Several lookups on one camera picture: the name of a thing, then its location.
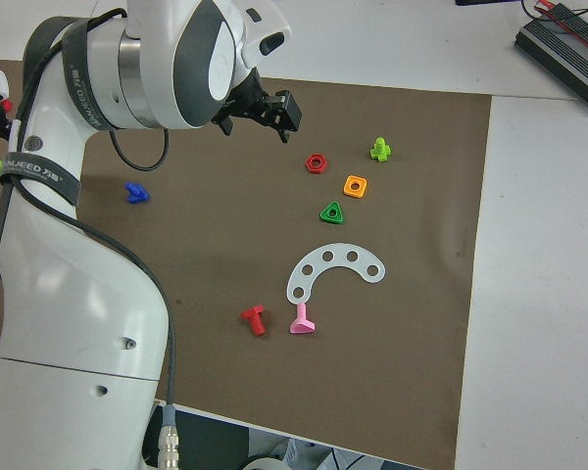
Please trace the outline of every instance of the green triangular toy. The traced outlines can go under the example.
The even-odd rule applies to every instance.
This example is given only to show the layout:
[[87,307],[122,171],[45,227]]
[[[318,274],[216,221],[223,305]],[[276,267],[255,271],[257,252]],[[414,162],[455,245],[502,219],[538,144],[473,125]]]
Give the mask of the green triangular toy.
[[344,215],[342,214],[342,208],[340,208],[340,205],[337,202],[329,204],[320,213],[320,220],[329,223],[343,223]]

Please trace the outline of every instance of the white tabletop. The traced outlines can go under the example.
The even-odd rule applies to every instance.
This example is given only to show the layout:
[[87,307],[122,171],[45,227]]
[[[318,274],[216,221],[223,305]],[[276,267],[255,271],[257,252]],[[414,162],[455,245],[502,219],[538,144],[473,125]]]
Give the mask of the white tabletop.
[[[122,3],[0,2],[0,59],[49,16]],[[264,76],[496,95],[456,467],[588,469],[588,110],[513,47],[519,5],[276,3],[294,36]]]

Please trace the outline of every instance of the orange square nut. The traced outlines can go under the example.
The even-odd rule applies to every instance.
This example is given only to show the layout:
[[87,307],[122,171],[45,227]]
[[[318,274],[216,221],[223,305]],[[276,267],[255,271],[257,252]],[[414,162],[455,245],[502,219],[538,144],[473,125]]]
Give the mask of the orange square nut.
[[368,182],[360,176],[350,175],[344,183],[344,194],[353,198],[362,198]]

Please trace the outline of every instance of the metal connector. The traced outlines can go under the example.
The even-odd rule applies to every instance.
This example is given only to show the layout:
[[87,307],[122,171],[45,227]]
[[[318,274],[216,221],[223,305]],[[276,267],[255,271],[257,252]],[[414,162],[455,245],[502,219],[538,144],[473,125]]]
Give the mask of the metal connector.
[[159,433],[159,470],[178,468],[178,432],[176,426],[164,426]]

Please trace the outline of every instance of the red screw toy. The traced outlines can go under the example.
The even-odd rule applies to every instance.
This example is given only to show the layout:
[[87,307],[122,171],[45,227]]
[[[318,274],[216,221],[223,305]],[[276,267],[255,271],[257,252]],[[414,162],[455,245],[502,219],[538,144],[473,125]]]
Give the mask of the red screw toy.
[[262,322],[262,318],[260,314],[264,311],[263,305],[256,305],[248,310],[242,311],[239,315],[240,318],[244,320],[248,320],[251,325],[251,330],[253,330],[253,334],[255,336],[262,336],[266,333],[266,328],[264,327],[264,323]]

